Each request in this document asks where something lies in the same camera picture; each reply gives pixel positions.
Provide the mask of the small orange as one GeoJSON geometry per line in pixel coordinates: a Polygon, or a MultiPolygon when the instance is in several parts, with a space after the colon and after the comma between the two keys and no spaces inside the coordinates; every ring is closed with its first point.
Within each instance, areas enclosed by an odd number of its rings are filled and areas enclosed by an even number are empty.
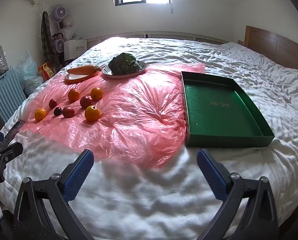
{"type": "Polygon", "coordinates": [[[47,116],[47,111],[44,108],[38,108],[34,113],[34,118],[37,122],[40,122],[47,116]]]}

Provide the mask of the small red apple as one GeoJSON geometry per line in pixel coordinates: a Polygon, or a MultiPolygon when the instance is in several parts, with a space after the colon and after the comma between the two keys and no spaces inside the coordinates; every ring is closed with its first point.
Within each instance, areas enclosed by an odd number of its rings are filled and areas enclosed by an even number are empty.
{"type": "Polygon", "coordinates": [[[56,106],[57,106],[57,102],[56,102],[56,100],[54,100],[54,99],[51,99],[50,101],[49,101],[49,108],[50,109],[53,109],[53,108],[55,108],[56,106]]]}

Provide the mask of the dark purple plum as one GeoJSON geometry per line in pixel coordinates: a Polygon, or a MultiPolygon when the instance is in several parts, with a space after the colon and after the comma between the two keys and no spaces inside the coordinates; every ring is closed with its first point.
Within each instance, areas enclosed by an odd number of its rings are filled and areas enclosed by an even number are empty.
{"type": "Polygon", "coordinates": [[[62,114],[62,108],[61,107],[56,107],[54,109],[54,116],[60,116],[62,114]]]}

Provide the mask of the red apple front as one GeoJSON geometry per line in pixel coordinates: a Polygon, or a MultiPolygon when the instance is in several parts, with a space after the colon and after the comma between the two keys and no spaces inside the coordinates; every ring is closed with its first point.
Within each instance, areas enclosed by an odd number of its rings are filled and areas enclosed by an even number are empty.
{"type": "Polygon", "coordinates": [[[62,109],[62,115],[64,118],[72,118],[75,115],[73,107],[66,106],[62,109]]]}

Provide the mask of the smooth orange with stem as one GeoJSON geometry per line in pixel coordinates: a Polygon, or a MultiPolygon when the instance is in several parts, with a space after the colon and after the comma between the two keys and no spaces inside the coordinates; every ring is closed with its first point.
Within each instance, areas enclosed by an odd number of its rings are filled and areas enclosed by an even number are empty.
{"type": "Polygon", "coordinates": [[[100,110],[94,105],[88,106],[84,111],[84,117],[87,122],[97,121],[100,117],[100,114],[100,110]]]}

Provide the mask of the smartphone red case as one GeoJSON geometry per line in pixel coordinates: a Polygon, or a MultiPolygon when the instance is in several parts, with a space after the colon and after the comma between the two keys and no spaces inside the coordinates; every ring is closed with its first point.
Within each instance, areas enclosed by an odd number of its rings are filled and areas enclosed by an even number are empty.
{"type": "Polygon", "coordinates": [[[0,143],[0,151],[7,148],[10,142],[14,139],[15,135],[20,131],[22,126],[24,125],[24,121],[18,120],[14,126],[10,129],[7,135],[4,137],[3,141],[0,143]]]}

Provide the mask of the light blue suitcase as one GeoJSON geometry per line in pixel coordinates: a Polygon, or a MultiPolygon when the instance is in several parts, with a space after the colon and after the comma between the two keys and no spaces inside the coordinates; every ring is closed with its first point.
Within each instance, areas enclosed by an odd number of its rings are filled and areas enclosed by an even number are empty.
{"type": "Polygon", "coordinates": [[[0,76],[0,119],[6,123],[26,100],[17,73],[9,69],[0,76]]]}

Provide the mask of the translucent blue plastic bag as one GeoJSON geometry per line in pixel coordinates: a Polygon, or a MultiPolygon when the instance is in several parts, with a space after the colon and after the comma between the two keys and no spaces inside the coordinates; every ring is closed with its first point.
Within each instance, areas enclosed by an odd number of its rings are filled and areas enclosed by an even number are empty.
{"type": "Polygon", "coordinates": [[[25,60],[18,63],[16,70],[18,80],[27,96],[43,83],[43,77],[39,75],[37,64],[29,51],[26,51],[25,60]]]}

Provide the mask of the red yellow snack bag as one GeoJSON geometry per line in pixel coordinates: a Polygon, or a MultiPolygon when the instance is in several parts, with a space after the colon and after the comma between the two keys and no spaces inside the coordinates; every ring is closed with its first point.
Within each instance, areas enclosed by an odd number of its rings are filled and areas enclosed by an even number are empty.
{"type": "Polygon", "coordinates": [[[51,65],[49,62],[45,62],[44,64],[37,67],[38,74],[43,77],[44,81],[51,79],[55,73],[51,69],[51,65]]]}

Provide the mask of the white bed duvet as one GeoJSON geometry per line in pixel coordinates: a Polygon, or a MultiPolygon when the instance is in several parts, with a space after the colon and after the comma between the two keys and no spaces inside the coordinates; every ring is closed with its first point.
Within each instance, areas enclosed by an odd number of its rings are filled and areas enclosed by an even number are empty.
{"type": "Polygon", "coordinates": [[[283,224],[298,208],[298,70],[286,68],[236,43],[109,38],[69,68],[105,66],[130,53],[148,64],[144,74],[113,80],[97,74],[74,85],[67,68],[38,87],[2,128],[24,125],[15,140],[23,153],[0,184],[0,201],[13,211],[23,178],[49,178],[89,149],[93,167],[75,214],[95,239],[195,239],[219,210],[186,146],[182,72],[237,83],[273,132],[267,147],[210,149],[230,172],[269,179],[283,224]]]}

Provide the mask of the orange oval dish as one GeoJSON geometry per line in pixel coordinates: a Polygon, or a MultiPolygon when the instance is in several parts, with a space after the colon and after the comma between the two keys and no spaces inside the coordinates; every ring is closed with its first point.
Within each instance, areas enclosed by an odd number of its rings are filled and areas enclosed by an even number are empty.
{"type": "Polygon", "coordinates": [[[98,72],[90,73],[89,75],[83,75],[83,74],[67,74],[64,82],[66,84],[75,84],[75,83],[81,83],[83,81],[86,81],[88,79],[91,79],[92,77],[97,76],[98,72]]]}

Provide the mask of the plaid scarf hanging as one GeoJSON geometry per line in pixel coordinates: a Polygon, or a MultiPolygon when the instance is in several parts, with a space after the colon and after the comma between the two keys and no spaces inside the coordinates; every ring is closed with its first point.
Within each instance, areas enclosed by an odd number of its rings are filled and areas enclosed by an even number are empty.
{"type": "Polygon", "coordinates": [[[50,31],[49,15],[47,11],[42,13],[41,43],[45,62],[49,62],[52,70],[57,73],[61,69],[58,55],[55,50],[53,38],[50,31]]]}

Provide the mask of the green shallow tray box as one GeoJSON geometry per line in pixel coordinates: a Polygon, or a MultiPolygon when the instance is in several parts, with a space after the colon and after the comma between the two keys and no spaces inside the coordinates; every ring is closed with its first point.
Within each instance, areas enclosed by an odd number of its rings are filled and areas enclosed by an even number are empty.
{"type": "Polygon", "coordinates": [[[258,107],[228,77],[182,72],[186,146],[262,148],[274,133],[258,107]]]}

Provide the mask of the orange carrot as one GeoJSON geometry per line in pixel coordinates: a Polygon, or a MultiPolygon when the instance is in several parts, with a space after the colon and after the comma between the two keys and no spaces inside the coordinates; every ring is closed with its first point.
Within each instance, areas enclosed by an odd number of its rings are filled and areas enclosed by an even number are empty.
{"type": "Polygon", "coordinates": [[[71,68],[67,70],[69,74],[74,74],[74,75],[92,75],[100,71],[101,71],[101,68],[92,64],[79,66],[79,67],[71,68]]]}

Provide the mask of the white cardboard box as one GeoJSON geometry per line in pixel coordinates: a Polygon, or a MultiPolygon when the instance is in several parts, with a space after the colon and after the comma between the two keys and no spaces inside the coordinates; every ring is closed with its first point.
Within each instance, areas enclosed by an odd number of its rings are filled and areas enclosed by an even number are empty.
{"type": "Polygon", "coordinates": [[[87,51],[87,40],[69,40],[64,42],[64,60],[74,60],[87,51]]]}

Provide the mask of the grey rimmed white plate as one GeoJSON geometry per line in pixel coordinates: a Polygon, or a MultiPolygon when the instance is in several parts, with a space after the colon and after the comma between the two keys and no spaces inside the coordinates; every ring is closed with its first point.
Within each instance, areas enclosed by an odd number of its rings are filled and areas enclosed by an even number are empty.
{"type": "Polygon", "coordinates": [[[102,68],[102,73],[105,77],[111,79],[126,79],[144,74],[146,69],[146,63],[136,60],[135,63],[131,64],[130,66],[124,63],[120,67],[113,67],[112,69],[109,67],[109,65],[106,65],[102,68]]]}

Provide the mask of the pink plastic sheet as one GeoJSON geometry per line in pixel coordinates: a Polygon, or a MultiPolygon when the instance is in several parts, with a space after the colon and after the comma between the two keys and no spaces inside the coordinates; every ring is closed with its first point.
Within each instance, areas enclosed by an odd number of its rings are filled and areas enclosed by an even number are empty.
{"type": "Polygon", "coordinates": [[[32,94],[24,106],[23,130],[40,133],[78,152],[89,149],[99,159],[112,158],[142,167],[158,167],[184,144],[186,121],[181,72],[203,73],[202,63],[152,64],[144,74],[114,80],[99,74],[69,85],[57,74],[42,90],[32,94]],[[82,96],[100,87],[103,97],[96,106],[100,117],[89,123],[80,103],[70,103],[68,92],[75,88],[82,96]],[[49,101],[62,109],[73,107],[72,118],[54,116],[49,101]],[[34,113],[44,108],[47,116],[37,122],[34,113]]]}

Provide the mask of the green leafy vegetable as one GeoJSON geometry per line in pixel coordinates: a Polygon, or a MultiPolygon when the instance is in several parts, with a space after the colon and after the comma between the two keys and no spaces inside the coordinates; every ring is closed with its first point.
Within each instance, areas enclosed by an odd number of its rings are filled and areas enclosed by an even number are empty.
{"type": "Polygon", "coordinates": [[[113,75],[133,74],[141,68],[137,59],[129,53],[121,53],[113,57],[108,66],[113,75]]]}

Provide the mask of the wooden headboard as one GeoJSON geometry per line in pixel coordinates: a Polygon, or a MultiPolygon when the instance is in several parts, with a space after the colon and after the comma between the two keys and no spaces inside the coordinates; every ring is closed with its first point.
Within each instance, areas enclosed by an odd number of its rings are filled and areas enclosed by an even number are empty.
{"type": "Polygon", "coordinates": [[[298,44],[273,32],[246,26],[238,44],[262,54],[281,66],[298,70],[298,44]]]}

